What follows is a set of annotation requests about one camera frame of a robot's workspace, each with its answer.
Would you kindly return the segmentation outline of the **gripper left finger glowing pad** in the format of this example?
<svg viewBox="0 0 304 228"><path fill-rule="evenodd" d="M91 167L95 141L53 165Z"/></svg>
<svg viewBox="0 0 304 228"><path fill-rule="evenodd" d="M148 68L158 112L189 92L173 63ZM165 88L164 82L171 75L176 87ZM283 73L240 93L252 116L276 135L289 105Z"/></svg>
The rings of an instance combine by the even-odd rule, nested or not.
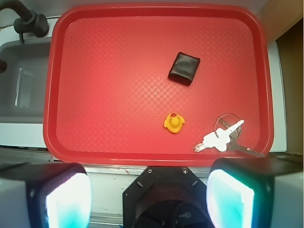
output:
<svg viewBox="0 0 304 228"><path fill-rule="evenodd" d="M2 228L86 228L93 204L90 177L79 163L2 163Z"/></svg>

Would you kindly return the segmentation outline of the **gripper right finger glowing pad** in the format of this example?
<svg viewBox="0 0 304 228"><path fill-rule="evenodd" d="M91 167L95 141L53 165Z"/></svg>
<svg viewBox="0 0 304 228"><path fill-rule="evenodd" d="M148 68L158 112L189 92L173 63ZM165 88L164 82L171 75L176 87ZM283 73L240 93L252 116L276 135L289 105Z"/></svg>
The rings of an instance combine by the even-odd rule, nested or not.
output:
<svg viewBox="0 0 304 228"><path fill-rule="evenodd" d="M303 160L220 158L210 169L206 202L216 228L302 228Z"/></svg>

